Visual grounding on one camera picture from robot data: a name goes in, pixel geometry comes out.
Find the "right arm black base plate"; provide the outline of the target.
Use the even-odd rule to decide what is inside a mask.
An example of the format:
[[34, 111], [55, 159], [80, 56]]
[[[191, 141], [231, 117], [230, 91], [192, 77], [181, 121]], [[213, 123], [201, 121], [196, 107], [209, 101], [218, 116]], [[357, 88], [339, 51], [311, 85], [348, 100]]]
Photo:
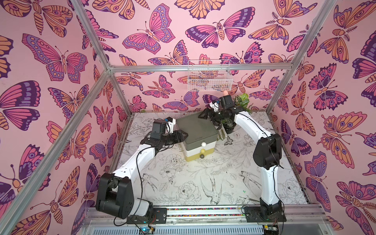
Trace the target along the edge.
[[287, 221], [285, 213], [282, 209], [277, 209], [274, 212], [270, 212], [261, 206], [243, 206], [241, 211], [245, 215], [248, 223], [274, 223]]

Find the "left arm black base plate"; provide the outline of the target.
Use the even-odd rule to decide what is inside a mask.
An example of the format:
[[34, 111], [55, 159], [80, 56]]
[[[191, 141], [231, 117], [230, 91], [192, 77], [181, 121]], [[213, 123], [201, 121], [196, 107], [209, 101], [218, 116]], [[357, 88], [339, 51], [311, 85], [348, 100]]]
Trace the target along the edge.
[[127, 218], [126, 224], [137, 225], [151, 225], [151, 224], [166, 224], [167, 208], [152, 208], [149, 209], [146, 215], [130, 215]]

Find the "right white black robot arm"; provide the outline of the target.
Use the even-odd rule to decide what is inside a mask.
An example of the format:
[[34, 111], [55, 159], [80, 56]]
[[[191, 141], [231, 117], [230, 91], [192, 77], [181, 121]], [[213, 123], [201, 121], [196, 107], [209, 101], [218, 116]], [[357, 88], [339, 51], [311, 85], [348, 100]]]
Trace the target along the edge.
[[273, 134], [256, 122], [241, 105], [236, 105], [232, 97], [224, 92], [217, 101], [210, 103], [199, 117], [209, 119], [214, 125], [225, 123], [241, 127], [256, 143], [253, 159], [261, 167], [262, 206], [281, 205], [278, 195], [277, 171], [282, 158], [282, 138]]

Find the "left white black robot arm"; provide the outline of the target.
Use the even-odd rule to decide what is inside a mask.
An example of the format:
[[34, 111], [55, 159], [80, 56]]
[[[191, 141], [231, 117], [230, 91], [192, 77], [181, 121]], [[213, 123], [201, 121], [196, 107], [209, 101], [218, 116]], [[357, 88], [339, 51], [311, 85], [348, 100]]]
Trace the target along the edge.
[[156, 119], [152, 129], [141, 140], [136, 152], [120, 168], [105, 173], [99, 180], [96, 210], [120, 219], [149, 220], [153, 216], [153, 204], [137, 198], [133, 184], [141, 178], [141, 170], [157, 153], [168, 146], [182, 143], [189, 136], [182, 130], [174, 130], [176, 120]]

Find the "grey cream three-drawer chest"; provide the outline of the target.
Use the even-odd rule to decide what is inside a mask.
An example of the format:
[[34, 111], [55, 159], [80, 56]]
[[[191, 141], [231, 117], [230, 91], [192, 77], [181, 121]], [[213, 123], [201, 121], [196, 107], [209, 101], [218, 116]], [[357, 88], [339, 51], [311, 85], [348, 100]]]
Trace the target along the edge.
[[209, 119], [200, 116], [200, 113], [195, 113], [176, 121], [179, 130], [188, 134], [181, 143], [187, 162], [203, 159], [213, 154], [217, 143], [216, 128]]

